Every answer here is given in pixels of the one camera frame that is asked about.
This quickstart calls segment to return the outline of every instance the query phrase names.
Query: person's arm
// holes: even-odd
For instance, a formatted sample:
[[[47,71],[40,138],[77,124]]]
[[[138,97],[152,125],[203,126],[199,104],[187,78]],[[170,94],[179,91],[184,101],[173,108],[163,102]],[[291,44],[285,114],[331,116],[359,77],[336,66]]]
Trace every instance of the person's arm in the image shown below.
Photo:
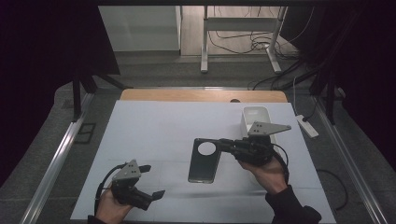
[[[111,190],[102,193],[95,216],[88,216],[88,224],[119,224],[133,207],[129,204],[119,204]]]
[[[254,166],[246,162],[239,162],[241,166],[253,173],[263,188],[267,190],[265,200],[274,209],[273,224],[317,224],[321,215],[309,206],[302,207],[293,189],[286,184],[282,166],[272,158],[264,166]]]

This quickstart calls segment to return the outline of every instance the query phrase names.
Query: person's hand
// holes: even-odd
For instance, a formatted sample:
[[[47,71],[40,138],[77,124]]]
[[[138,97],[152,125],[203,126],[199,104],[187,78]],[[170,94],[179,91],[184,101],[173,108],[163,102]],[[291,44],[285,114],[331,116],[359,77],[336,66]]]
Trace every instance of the person's hand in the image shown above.
[[[282,166],[274,157],[263,166],[255,166],[247,162],[238,161],[242,168],[254,174],[259,184],[270,194],[277,194],[288,186],[285,181]]]
[[[120,204],[114,197],[111,190],[105,190],[100,196],[96,218],[106,224],[121,223],[133,207],[129,204]]]

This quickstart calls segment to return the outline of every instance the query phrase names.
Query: dark sleeve cuff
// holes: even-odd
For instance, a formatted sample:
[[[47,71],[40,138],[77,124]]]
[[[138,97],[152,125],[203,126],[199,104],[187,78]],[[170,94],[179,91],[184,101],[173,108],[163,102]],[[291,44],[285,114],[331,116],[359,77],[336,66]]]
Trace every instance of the dark sleeve cuff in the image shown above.
[[[265,200],[274,209],[275,219],[285,220],[279,223],[318,223],[321,220],[318,211],[309,206],[301,206],[290,185],[278,194],[267,193]]]
[[[94,216],[88,216],[88,224],[106,224],[106,223]]]

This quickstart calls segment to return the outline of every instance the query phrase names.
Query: power strip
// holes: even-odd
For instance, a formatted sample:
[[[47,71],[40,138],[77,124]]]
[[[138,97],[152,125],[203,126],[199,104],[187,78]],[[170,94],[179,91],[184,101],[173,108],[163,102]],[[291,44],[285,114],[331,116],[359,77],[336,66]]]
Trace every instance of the power strip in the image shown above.
[[[296,116],[296,118],[300,127],[304,129],[309,137],[313,138],[319,135],[318,132],[314,129],[314,127],[312,127],[312,125],[308,121],[303,121],[303,115],[298,115]]]

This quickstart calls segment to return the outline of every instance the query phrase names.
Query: wooden floor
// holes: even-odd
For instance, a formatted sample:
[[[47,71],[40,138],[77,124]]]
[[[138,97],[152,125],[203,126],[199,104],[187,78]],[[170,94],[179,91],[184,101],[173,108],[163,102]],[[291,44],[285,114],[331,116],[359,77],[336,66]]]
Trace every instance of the wooden floor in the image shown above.
[[[208,17],[266,17],[273,18],[277,16],[279,7],[208,7]],[[183,7],[181,23],[181,55],[195,56],[201,55],[201,47],[204,36],[204,7]],[[254,32],[253,37],[261,36],[257,41],[270,41],[272,34],[259,35]],[[235,38],[221,38],[224,36],[246,35]],[[230,49],[235,52],[247,52],[251,50],[251,32],[209,32],[213,43]],[[286,54],[293,54],[297,49],[287,43],[282,37],[277,39],[281,45],[281,50]],[[209,55],[235,54],[226,49],[216,47],[207,39]],[[265,54],[265,50],[254,50],[249,54]]]

